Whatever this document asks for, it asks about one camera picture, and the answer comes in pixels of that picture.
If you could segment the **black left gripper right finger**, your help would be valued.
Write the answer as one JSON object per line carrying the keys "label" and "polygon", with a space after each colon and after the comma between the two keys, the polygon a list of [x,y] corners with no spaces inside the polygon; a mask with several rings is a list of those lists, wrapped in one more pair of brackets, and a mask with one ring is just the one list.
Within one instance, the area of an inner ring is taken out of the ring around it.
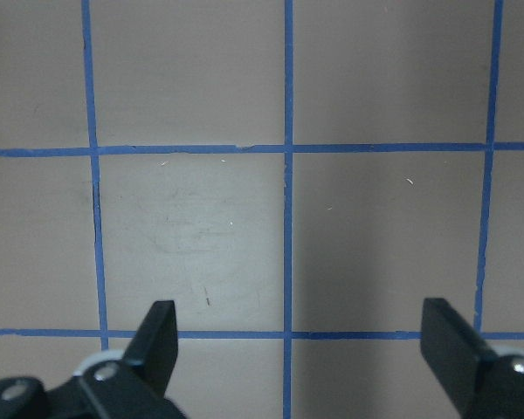
{"label": "black left gripper right finger", "polygon": [[524,348],[489,344],[446,299],[426,298],[420,351],[461,418],[524,418]]}

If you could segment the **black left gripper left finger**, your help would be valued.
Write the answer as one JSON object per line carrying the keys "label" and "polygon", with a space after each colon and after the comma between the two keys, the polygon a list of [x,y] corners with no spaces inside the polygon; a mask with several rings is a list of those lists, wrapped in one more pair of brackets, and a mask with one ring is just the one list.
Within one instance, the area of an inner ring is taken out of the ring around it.
{"label": "black left gripper left finger", "polygon": [[165,397],[177,355],[175,303],[156,301],[124,351],[89,356],[56,388],[0,379],[0,418],[184,418]]}

